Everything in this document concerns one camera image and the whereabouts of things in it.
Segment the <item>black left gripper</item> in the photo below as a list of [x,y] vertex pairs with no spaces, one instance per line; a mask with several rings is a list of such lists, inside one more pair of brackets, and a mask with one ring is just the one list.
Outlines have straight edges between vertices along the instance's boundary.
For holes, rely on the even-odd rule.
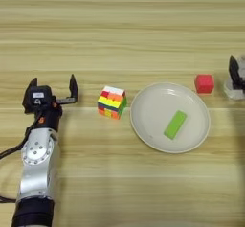
[[37,78],[34,78],[28,85],[22,105],[26,114],[34,114],[32,129],[50,128],[58,131],[59,120],[62,116],[62,106],[78,101],[78,85],[74,75],[70,78],[69,89],[71,96],[65,99],[57,99],[55,96],[50,98],[35,98],[33,89],[37,86]]

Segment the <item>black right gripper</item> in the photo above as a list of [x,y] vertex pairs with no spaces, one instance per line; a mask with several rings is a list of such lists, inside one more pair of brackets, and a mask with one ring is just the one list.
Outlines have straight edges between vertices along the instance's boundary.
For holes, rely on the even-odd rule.
[[245,93],[245,60],[236,59],[230,56],[229,73],[235,90],[242,90]]

